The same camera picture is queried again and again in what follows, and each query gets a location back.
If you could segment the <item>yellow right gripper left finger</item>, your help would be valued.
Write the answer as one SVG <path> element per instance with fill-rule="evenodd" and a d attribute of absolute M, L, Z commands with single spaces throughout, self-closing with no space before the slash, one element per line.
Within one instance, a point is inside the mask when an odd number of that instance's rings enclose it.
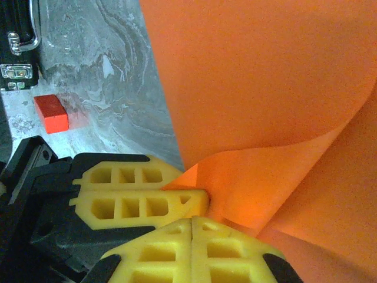
<path fill-rule="evenodd" d="M 180 219 L 107 251 L 82 282 L 190 282 L 190 219 Z"/>

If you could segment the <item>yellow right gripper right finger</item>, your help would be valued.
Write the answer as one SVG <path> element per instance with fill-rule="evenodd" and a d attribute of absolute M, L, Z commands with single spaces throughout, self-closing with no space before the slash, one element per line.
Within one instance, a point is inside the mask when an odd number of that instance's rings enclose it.
<path fill-rule="evenodd" d="M 209 218 L 192 221 L 192 282 L 302 282 L 276 248 Z"/>

